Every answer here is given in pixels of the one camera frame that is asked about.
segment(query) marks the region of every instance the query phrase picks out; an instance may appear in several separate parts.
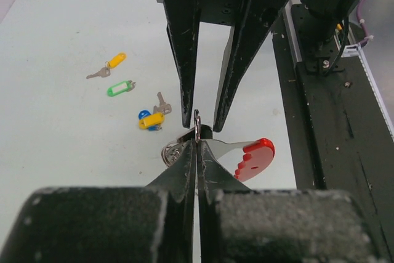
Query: green key tag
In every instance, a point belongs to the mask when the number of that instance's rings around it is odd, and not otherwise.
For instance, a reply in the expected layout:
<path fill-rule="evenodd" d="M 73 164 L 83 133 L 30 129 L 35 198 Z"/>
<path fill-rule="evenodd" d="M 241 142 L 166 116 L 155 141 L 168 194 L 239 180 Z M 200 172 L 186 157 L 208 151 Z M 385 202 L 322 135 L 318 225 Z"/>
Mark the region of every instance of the green key tag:
<path fill-rule="evenodd" d="M 119 95 L 123 92 L 129 92 L 135 87 L 135 83 L 132 82 L 131 80 L 125 80 L 122 81 L 121 83 L 115 84 L 114 86 L 111 86 L 107 90 L 107 94 L 110 97 L 114 97 L 116 95 Z"/>

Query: silver key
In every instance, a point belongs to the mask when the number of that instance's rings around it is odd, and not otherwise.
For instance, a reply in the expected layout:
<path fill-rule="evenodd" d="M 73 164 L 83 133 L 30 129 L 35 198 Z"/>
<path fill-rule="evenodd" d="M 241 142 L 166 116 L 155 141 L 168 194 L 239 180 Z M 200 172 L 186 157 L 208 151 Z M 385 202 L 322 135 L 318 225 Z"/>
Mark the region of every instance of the silver key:
<path fill-rule="evenodd" d="M 164 101 L 163 95 L 161 94 L 161 92 L 158 92 L 158 98 L 159 98 L 159 107 L 154 106 L 153 113 L 161 112 L 164 115 L 171 113 L 171 111 L 172 111 L 171 105 L 167 104 Z"/>
<path fill-rule="evenodd" d="M 111 75 L 111 70 L 109 68 L 107 68 L 107 67 L 103 67 L 103 68 L 100 69 L 100 71 L 98 71 L 98 72 L 96 72 L 94 74 L 86 76 L 86 79 L 93 78 L 93 77 L 98 77 L 98 76 L 104 78 L 104 77 L 107 77 L 107 76 L 110 76 L 110 75 Z"/>

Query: red plastic handle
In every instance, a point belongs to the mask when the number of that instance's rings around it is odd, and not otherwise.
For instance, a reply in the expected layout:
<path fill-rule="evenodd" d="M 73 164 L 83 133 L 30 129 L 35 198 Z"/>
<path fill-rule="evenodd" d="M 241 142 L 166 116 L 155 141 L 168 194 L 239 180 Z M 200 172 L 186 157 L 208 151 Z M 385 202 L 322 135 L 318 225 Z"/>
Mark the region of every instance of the red plastic handle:
<path fill-rule="evenodd" d="M 234 177 L 242 182 L 264 171 L 275 156 L 275 146 L 272 141 L 263 138 L 256 142 L 258 143 L 243 148 L 245 153 L 243 160 L 238 164 L 238 169 L 235 170 Z"/>

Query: white table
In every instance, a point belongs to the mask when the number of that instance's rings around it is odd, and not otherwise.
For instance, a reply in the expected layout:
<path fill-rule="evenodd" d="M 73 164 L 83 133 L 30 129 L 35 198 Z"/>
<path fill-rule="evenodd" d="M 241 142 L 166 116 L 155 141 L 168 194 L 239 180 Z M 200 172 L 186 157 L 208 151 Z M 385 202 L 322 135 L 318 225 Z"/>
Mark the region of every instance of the white table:
<path fill-rule="evenodd" d="M 210 126 L 228 34 L 229 27 L 200 26 L 194 107 Z M 118 52 L 128 56 L 111 76 L 86 79 Z M 16 0 L 0 24 L 0 57 L 0 246 L 38 188 L 144 186 L 165 170 L 160 150 L 185 129 L 164 8 L 156 0 Z M 137 82 L 132 92 L 106 95 L 129 79 Z M 173 112 L 162 131 L 140 130 L 138 113 L 158 104 L 159 91 Z M 275 159 L 245 184 L 296 187 L 271 37 L 214 137 L 271 139 Z M 220 162 L 233 172 L 241 155 L 231 152 Z M 198 228 L 195 235 L 199 258 Z"/>

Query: yellow key tag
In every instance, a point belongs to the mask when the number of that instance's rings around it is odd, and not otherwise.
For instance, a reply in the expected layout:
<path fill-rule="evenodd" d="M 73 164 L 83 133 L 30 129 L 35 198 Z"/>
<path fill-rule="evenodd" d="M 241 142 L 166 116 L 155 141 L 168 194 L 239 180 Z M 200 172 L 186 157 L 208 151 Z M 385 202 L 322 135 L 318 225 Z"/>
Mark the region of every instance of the yellow key tag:
<path fill-rule="evenodd" d="M 139 121 L 141 129 L 147 129 L 148 127 L 161 124 L 164 121 L 164 115 L 161 112 L 154 113 L 150 116 L 144 117 Z"/>
<path fill-rule="evenodd" d="M 108 62 L 108 67 L 113 69 L 126 59 L 126 54 L 121 52 Z"/>

